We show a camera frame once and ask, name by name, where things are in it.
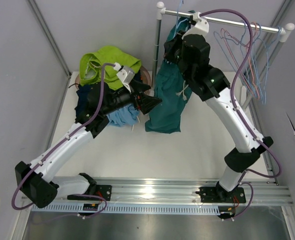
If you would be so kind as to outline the navy blue shorts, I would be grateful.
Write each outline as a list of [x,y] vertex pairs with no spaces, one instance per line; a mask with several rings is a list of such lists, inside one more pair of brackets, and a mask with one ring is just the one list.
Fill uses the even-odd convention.
[[78,101],[74,109],[75,109],[75,115],[78,118],[87,106],[88,94],[91,91],[92,85],[91,84],[81,85],[81,78],[80,78],[80,75],[78,74],[77,77],[75,78],[74,86],[77,87],[76,94],[78,96]]

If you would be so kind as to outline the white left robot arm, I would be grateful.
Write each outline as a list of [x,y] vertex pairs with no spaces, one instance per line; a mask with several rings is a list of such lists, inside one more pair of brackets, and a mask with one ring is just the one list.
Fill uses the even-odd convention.
[[77,152],[95,139],[109,124],[108,114],[132,104],[144,115],[162,102],[161,98],[147,95],[151,87],[134,81],[130,88],[111,90],[107,83],[90,86],[85,106],[75,119],[68,132],[46,152],[26,164],[23,161],[15,166],[17,189],[38,208],[48,206],[54,199],[67,197],[70,200],[91,200],[96,196],[97,182],[86,173],[74,177],[57,178],[61,167]]

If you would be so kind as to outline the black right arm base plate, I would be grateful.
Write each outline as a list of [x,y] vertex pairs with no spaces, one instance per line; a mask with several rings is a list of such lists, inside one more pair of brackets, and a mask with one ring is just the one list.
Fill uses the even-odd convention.
[[202,203],[246,203],[245,191],[242,187],[226,191],[219,186],[201,186],[195,194],[200,196]]

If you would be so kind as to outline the blue wire hanger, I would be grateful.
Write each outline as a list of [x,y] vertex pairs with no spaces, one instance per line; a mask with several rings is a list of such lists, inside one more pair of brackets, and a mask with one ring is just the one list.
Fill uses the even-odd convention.
[[265,92],[265,85],[268,80],[269,68],[272,65],[276,50],[278,48],[279,39],[282,36],[282,27],[276,26],[277,32],[266,33],[261,43],[261,51],[258,60],[259,66],[259,89],[262,93]]

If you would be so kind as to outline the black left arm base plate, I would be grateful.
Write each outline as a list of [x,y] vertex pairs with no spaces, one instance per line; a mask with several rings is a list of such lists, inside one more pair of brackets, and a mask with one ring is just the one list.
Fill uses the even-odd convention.
[[[85,195],[91,195],[96,197],[104,198],[106,201],[111,200],[113,187],[111,185],[100,185],[97,184],[96,186],[90,186],[89,189],[84,193]],[[89,196],[80,196],[80,195],[68,195],[68,200],[75,200],[75,201],[100,201],[101,199],[96,197],[89,197]]]

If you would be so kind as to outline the light blue shorts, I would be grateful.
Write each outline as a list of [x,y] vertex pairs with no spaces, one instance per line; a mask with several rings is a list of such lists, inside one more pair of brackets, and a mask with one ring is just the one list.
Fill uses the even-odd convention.
[[114,127],[131,126],[134,129],[135,124],[140,122],[139,111],[133,104],[126,105],[107,115],[109,124]]

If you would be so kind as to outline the teal green shorts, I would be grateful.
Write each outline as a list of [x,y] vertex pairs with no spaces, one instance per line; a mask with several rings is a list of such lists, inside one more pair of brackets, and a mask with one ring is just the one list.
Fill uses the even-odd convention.
[[146,132],[172,134],[181,131],[181,114],[192,95],[178,66],[163,60],[155,77],[154,96],[162,99],[145,122]]

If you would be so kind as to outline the pink wire hanger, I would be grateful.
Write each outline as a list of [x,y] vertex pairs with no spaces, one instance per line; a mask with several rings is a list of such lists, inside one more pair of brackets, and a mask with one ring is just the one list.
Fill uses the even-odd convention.
[[[241,71],[239,78],[245,86],[249,95],[257,100],[261,100],[263,93],[261,87],[259,86],[259,73],[257,68],[257,61],[255,60],[255,42],[259,39],[261,35],[260,25],[256,22],[252,23],[254,28],[252,49],[250,54],[244,64],[243,70]],[[238,59],[235,50],[239,50],[240,54],[245,57],[247,51],[249,50],[250,43],[244,42],[247,31],[244,30],[240,38],[232,35],[225,28],[221,28],[218,37],[218,43],[224,43],[224,47],[221,47],[223,54],[225,55],[227,61],[233,70],[237,71],[241,64],[241,59]]]

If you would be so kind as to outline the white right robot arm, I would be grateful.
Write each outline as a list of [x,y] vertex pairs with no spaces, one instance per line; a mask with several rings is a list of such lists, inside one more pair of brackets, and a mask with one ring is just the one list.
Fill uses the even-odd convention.
[[164,59],[177,65],[183,79],[219,117],[235,147],[224,157],[226,168],[215,186],[216,197],[227,202],[234,196],[242,174],[274,141],[263,136],[240,108],[224,73],[210,65],[210,45],[202,35],[176,35],[164,43]]

